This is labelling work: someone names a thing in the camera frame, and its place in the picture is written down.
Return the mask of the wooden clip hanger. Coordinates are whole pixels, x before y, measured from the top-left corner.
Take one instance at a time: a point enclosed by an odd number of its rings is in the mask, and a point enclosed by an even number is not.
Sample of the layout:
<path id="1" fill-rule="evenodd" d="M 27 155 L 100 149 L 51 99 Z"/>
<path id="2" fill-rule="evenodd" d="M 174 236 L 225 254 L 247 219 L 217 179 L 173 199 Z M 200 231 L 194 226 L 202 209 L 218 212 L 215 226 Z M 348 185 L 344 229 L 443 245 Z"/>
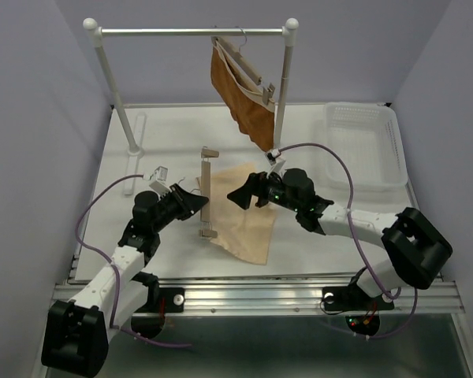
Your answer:
<path id="1" fill-rule="evenodd" d="M 207 146 L 200 151 L 201 170 L 197 179 L 201 196 L 208 198 L 208 203 L 200 210 L 199 236 L 203 239 L 214 239 L 218 233 L 212 228 L 210 221 L 210 198 L 211 198 L 211 163 L 210 160 L 219 157 L 219 152 Z"/>

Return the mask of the beige underwear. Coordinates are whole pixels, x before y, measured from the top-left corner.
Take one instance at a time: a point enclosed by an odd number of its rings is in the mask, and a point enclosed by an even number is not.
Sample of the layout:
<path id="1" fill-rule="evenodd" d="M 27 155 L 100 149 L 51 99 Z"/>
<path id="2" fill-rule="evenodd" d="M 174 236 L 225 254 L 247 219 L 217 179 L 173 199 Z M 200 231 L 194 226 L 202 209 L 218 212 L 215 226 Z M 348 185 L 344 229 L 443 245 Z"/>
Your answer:
<path id="1" fill-rule="evenodd" d="M 241 187 L 253 172 L 255 165 L 251 162 L 211 172 L 210 221 L 218 236 L 209 240 L 241 261 L 265 265 L 276 220 L 275 209 L 257 208 L 252 201 L 251 207 L 243 210 L 227 199 L 227 194 Z"/>

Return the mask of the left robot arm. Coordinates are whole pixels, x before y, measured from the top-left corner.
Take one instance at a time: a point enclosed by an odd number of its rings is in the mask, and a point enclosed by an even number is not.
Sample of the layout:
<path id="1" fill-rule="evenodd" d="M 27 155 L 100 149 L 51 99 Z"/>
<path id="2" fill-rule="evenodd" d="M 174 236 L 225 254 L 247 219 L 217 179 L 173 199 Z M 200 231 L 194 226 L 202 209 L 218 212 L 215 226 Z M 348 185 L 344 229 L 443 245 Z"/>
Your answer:
<path id="1" fill-rule="evenodd" d="M 94 377 L 106 361 L 114 336 L 124 333 L 151 343 L 126 324 L 138 309 L 154 309 L 161 302 L 158 277 L 145 270 L 159 247 L 159 233 L 173 221 L 196 215 L 208 202 L 207 197 L 178 184 L 163 195 L 142 191 L 134 198 L 132 218 L 112 255 L 85 244 L 106 263 L 70 300 L 57 300 L 50 307 L 42 365 Z"/>

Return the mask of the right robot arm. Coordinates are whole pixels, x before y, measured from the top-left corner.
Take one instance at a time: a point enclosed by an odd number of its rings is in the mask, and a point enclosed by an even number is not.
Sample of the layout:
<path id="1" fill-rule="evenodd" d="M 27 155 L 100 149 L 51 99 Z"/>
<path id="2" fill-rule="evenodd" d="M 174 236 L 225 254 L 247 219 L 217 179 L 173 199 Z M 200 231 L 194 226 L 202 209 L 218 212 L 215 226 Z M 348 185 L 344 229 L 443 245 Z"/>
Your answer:
<path id="1" fill-rule="evenodd" d="M 273 203 L 292 210 L 308 232 L 350 237 L 357 246 L 369 243 L 386 252 L 386 260 L 359 270 L 350 284 L 332 297 L 333 302 L 364 307 L 403 286 L 426 290 L 453 254 L 450 243 L 418 209 L 371 213 L 345 208 L 317 195 L 313 181 L 302 169 L 288 169 L 283 175 L 252 173 L 227 198 L 243 210 Z"/>

